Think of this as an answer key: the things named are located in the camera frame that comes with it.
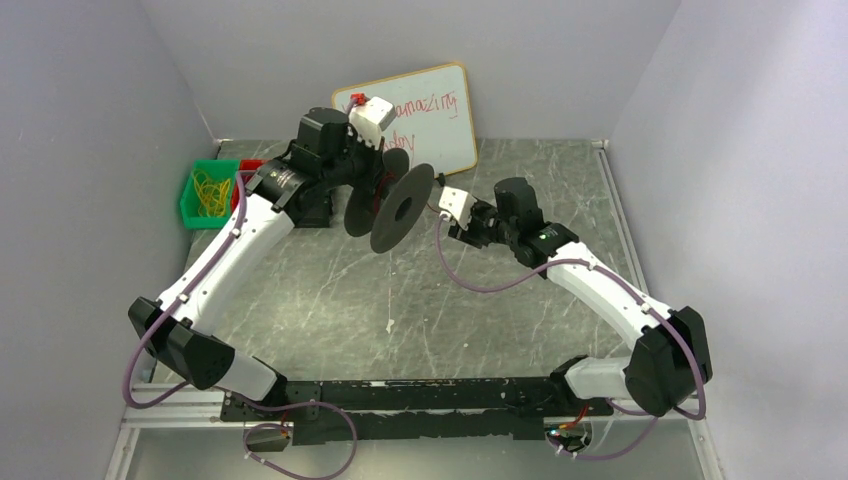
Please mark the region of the black perforated cable spool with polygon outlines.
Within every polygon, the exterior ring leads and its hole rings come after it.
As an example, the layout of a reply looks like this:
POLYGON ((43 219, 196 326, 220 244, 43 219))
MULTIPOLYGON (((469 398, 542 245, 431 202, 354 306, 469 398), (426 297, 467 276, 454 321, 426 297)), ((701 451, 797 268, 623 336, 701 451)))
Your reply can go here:
POLYGON ((435 179, 430 164, 412 166, 401 148, 386 150, 384 160, 396 176, 385 178, 374 196, 352 189, 343 216, 346 233, 368 235, 378 254, 393 249, 411 231, 427 206, 435 179))

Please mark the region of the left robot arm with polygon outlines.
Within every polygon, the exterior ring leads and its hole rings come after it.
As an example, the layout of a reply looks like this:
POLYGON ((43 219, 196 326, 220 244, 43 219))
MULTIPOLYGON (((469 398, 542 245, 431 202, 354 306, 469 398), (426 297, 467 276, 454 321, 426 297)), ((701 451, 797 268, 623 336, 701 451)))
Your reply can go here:
POLYGON ((235 175, 239 205, 195 263, 156 299, 139 297, 128 316, 140 336, 131 360, 150 354, 199 390, 217 387, 265 406, 285 402, 287 379, 216 337, 237 288, 267 252, 326 194, 365 191, 371 203, 386 175, 383 134, 396 117, 379 98, 346 110, 315 107, 301 117, 283 154, 249 179, 235 175))

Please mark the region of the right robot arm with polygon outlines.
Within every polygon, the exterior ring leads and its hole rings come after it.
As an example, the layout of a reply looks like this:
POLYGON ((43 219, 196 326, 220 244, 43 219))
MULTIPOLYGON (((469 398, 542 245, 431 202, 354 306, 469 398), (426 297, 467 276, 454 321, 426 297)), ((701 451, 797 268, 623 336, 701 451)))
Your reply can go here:
POLYGON ((674 309, 605 265, 577 234, 545 220, 536 192, 520 177, 499 181, 493 203, 452 187, 442 190, 440 217, 449 237, 475 248, 510 249, 516 261, 567 290, 623 340, 627 357, 575 357, 550 377, 569 399, 631 400, 642 414, 706 415, 712 366, 705 324, 691 307, 674 309))

